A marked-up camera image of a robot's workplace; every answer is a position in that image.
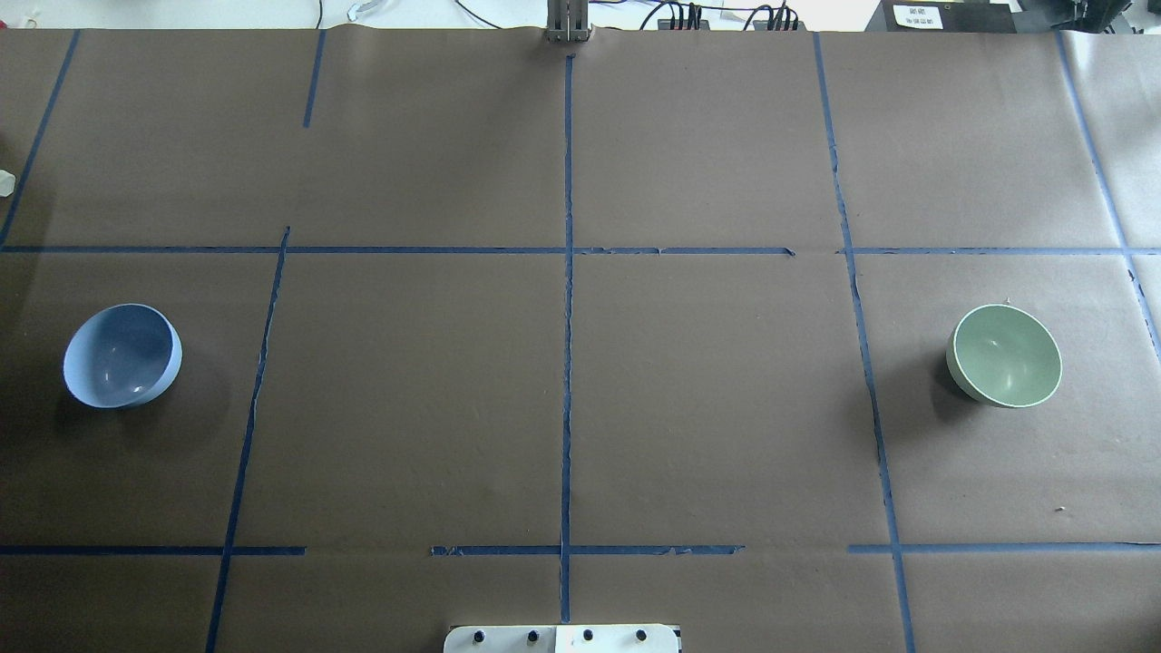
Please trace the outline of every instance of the metal clamp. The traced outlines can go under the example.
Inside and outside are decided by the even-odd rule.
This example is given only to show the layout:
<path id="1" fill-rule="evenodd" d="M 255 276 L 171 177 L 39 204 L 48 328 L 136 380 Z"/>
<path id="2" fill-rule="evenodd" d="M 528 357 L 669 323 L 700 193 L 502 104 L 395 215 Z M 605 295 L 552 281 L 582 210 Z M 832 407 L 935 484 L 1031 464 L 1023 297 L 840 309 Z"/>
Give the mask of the metal clamp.
<path id="1" fill-rule="evenodd" d="M 589 0 L 548 0 L 549 41 L 589 41 Z"/>

